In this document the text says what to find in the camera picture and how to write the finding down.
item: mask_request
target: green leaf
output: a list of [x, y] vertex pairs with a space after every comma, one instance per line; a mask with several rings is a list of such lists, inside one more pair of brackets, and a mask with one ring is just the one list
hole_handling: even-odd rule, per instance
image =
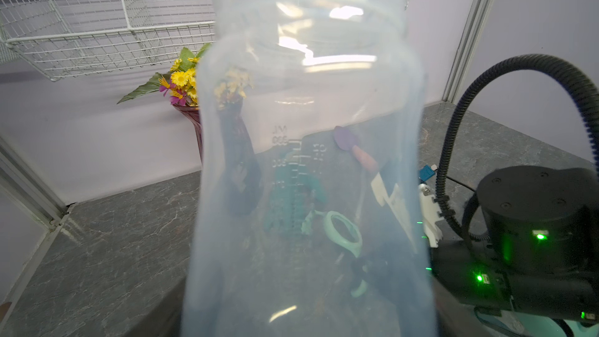
[[161, 77], [164, 77], [168, 81], [171, 76], [170, 76], [170, 73], [167, 73], [166, 75], [161, 75], [160, 73], [154, 73], [154, 75], [152, 76], [152, 78], [150, 78], [150, 80], [148, 82], [146, 82], [143, 85], [140, 85], [138, 88], [131, 91], [129, 94], [125, 95], [116, 104], [122, 103], [126, 100], [131, 100], [131, 99], [137, 98], [142, 95], [146, 95], [147, 93], [153, 93], [154, 91], [158, 91], [160, 88], [159, 78], [161, 78]]
[[179, 69], [182, 71], [187, 71], [189, 68], [195, 65], [194, 62], [188, 60], [190, 57], [193, 57], [193, 52], [191, 52], [189, 48], [184, 47], [181, 50], [181, 54], [179, 54], [179, 59], [181, 59], [181, 65], [179, 65]]
[[204, 55], [204, 53], [208, 50], [208, 48], [210, 48], [210, 46], [212, 46], [212, 43], [205, 43], [202, 48], [199, 49], [198, 54], [196, 55], [196, 57], [199, 59], [202, 57], [202, 55]]

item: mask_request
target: mint green ring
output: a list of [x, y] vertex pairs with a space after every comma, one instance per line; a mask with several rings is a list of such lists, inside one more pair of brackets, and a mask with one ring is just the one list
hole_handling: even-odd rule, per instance
[[366, 283], [366, 281], [362, 280], [362, 282], [360, 282], [360, 285], [357, 288], [350, 291], [350, 294], [352, 295], [352, 297], [357, 298], [366, 293], [367, 289], [368, 284]]
[[[334, 218], [345, 224], [349, 234], [356, 240], [356, 242], [350, 242], [339, 234], [337, 229], [333, 226]], [[331, 241], [348, 249], [356, 258], [360, 256], [360, 252], [362, 251], [362, 235], [360, 234], [358, 227], [347, 217], [337, 211], [329, 211], [325, 216], [323, 227], [325, 228], [326, 236], [329, 237]]]

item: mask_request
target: white wire rack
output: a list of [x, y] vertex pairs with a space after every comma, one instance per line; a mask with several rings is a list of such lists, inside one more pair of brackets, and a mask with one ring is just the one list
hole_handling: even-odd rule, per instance
[[7, 55], [53, 81], [172, 61], [214, 40], [212, 0], [0, 0], [0, 25]]
[[8, 63], [9, 61], [17, 60], [19, 54], [6, 48], [4, 45], [0, 45], [0, 64]]

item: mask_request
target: transparent plastic bottle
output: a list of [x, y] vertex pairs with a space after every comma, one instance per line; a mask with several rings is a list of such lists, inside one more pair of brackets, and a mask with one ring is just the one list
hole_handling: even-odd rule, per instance
[[182, 336], [436, 335], [407, 0], [213, 0]]

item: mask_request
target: white wall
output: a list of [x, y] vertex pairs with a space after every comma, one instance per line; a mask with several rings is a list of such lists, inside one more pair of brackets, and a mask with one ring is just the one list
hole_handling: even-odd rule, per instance
[[[465, 88], [511, 56], [559, 56], [599, 82], [597, 0], [494, 0]], [[487, 86], [471, 110], [569, 153], [591, 160], [582, 120], [565, 91], [533, 71], [505, 75]]]
[[47, 230], [21, 211], [0, 190], [0, 303], [19, 278]]
[[407, 41], [428, 75], [426, 102], [443, 98], [473, 0], [410, 0]]
[[65, 203], [200, 169], [193, 125], [160, 93], [116, 102], [148, 67], [50, 82], [24, 61], [0, 66], [0, 134]]
[[[408, 42], [441, 100], [472, 0], [410, 0]], [[147, 67], [50, 82], [25, 62], [0, 66], [0, 135], [65, 203], [200, 169], [193, 127], [154, 93], [116, 105]]]

